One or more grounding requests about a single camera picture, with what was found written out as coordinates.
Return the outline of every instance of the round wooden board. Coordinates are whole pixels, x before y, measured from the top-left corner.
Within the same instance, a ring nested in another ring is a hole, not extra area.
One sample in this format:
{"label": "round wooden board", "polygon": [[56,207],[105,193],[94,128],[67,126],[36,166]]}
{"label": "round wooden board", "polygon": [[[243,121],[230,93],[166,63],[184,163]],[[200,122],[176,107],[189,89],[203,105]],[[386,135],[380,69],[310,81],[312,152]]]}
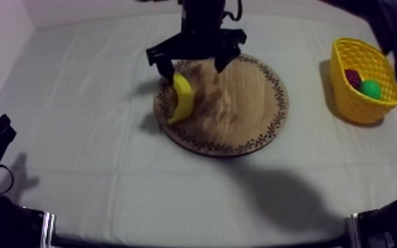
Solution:
{"label": "round wooden board", "polygon": [[278,75],[263,62],[241,54],[220,74],[214,60],[180,61],[175,70],[191,84],[194,110],[168,125],[177,94],[162,79],[154,113],[178,145],[207,156],[240,156],[270,143],[288,114],[288,93]]}

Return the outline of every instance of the yellow banana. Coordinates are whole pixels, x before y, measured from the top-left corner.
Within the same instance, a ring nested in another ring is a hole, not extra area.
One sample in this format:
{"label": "yellow banana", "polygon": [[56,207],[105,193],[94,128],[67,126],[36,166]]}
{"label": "yellow banana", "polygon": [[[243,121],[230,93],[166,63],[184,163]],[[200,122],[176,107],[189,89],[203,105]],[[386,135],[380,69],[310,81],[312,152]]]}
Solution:
{"label": "yellow banana", "polygon": [[182,119],[188,118],[194,109],[194,92],[187,79],[179,73],[173,76],[174,90],[177,92],[177,107],[174,116],[168,119],[168,124],[173,124]]}

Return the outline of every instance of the cable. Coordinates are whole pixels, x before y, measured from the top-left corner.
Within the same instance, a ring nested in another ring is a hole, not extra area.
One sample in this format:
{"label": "cable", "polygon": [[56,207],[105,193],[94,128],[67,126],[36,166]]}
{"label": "cable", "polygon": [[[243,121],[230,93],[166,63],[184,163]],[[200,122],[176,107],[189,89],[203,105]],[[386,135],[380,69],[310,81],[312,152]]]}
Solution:
{"label": "cable", "polygon": [[229,18],[234,22],[238,22],[241,19],[241,15],[243,14],[243,4],[241,0],[237,0],[237,4],[238,4],[237,17],[234,17],[234,14],[229,11],[224,11],[223,19],[225,19],[225,17],[227,16],[229,16]]}
{"label": "cable", "polygon": [[3,195],[3,194],[7,193],[8,191],[10,191],[10,190],[14,187],[14,181],[15,181],[15,179],[14,179],[14,174],[13,174],[13,172],[12,172],[8,167],[4,166],[3,164],[0,164],[0,168],[3,168],[3,169],[5,169],[5,170],[7,170],[8,173],[9,173],[9,175],[10,175],[10,177],[11,177],[11,184],[9,185],[9,187],[8,187],[6,190],[4,190],[4,191],[2,191],[2,192],[0,193],[0,196],[1,196],[1,195]]}

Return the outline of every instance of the yellow basket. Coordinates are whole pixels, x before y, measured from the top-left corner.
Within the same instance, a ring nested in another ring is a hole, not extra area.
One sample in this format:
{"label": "yellow basket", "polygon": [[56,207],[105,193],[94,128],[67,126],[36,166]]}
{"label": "yellow basket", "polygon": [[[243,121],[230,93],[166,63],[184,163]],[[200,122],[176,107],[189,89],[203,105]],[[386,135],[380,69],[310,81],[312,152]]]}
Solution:
{"label": "yellow basket", "polygon": [[[362,80],[376,80],[381,99],[370,98],[354,89],[346,79],[345,69],[356,70]],[[353,122],[376,122],[397,106],[397,82],[392,67],[379,50],[366,42],[337,39],[332,45],[330,76],[338,111]]]}

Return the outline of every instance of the green ball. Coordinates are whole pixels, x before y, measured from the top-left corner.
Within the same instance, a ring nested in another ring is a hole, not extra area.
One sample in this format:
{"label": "green ball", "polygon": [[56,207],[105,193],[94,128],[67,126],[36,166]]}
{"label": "green ball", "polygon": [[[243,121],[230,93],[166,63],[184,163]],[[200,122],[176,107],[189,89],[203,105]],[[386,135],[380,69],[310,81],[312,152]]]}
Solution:
{"label": "green ball", "polygon": [[360,85],[360,92],[369,96],[370,98],[374,98],[380,100],[382,96],[382,90],[380,89],[379,84],[375,80],[364,80]]}

